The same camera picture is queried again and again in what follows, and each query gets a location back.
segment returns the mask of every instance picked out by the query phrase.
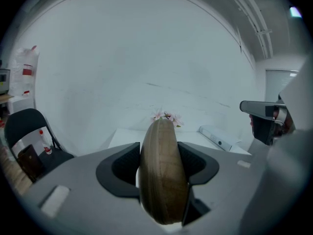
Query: gray surface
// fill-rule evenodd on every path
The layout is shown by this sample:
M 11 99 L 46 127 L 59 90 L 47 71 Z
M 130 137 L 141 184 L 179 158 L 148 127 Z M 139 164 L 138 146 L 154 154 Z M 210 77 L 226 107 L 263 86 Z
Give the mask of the gray surface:
M 252 198 L 266 161 L 267 146 L 256 156 L 235 154 L 185 143 L 215 158 L 220 171 L 206 185 L 193 187 L 195 197 L 212 211 L 178 233 L 234 234 L 246 206 Z M 57 217 L 52 222 L 82 234 L 163 234 L 164 231 L 134 199 L 117 198 L 98 183 L 95 171 L 106 157 L 131 144 L 74 158 L 46 175 L 24 196 L 27 204 L 38 206 L 57 185 L 71 189 Z M 237 165 L 238 160 L 252 162 L 249 169 Z
M 266 170 L 243 216 L 240 234 L 266 234 L 296 202 L 312 175 L 312 136 L 313 130 L 295 131 L 271 148 Z
M 97 181 L 106 157 L 131 144 L 71 159 L 35 183 L 24 200 L 39 206 L 57 185 L 71 189 L 54 221 L 82 234 L 162 234 L 163 230 L 135 199 L 117 198 Z
M 261 146 L 255 156 L 250 156 L 185 144 L 212 156 L 220 164 L 220 170 L 212 180 L 206 185 L 193 187 L 195 197 L 201 199 L 211 211 L 186 229 L 197 235 L 238 233 L 241 218 L 264 171 L 268 146 Z M 238 160 L 251 161 L 250 168 L 237 165 Z
M 298 75 L 280 93 L 298 130 L 313 129 L 312 81 L 313 53 L 310 53 Z
M 262 152 L 264 150 L 269 150 L 269 146 L 267 146 L 266 144 L 262 143 L 260 140 L 258 139 L 254 139 L 252 141 L 252 144 L 248 150 L 248 153 L 250 153 L 251 155 L 255 155 L 259 152 Z

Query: pink flower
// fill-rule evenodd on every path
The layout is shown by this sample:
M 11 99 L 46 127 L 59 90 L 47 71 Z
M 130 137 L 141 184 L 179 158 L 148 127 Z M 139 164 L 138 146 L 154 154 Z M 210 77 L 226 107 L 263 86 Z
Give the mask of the pink flower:
M 153 114 L 153 117 L 152 117 L 153 121 L 162 119 L 162 116 L 163 116 L 162 108 L 156 110 L 156 112 L 152 114 Z
M 173 121 L 174 127 L 181 127 L 184 123 L 180 120 L 181 116 L 179 114 L 171 115 L 170 121 Z

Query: white wall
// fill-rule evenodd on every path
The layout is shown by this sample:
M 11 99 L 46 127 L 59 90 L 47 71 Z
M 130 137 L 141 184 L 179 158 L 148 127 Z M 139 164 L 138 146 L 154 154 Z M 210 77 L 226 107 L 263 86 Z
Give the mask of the white wall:
M 72 154 L 97 151 L 117 128 L 147 130 L 161 106 L 180 112 L 180 131 L 212 124 L 252 142 L 239 110 L 257 96 L 251 64 L 229 31 L 187 0 L 66 0 L 16 43 L 33 45 L 37 108 Z

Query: ceiling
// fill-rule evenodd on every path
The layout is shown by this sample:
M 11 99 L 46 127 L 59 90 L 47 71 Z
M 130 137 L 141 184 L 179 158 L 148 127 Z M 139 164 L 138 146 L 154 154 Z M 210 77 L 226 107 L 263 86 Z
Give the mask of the ceiling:
M 234 0 L 203 0 L 218 11 L 241 38 L 256 61 L 263 60 L 262 47 L 251 23 Z M 265 20 L 270 35 L 273 56 L 290 53 L 308 53 L 311 37 L 301 18 L 292 18 L 288 0 L 254 0 Z

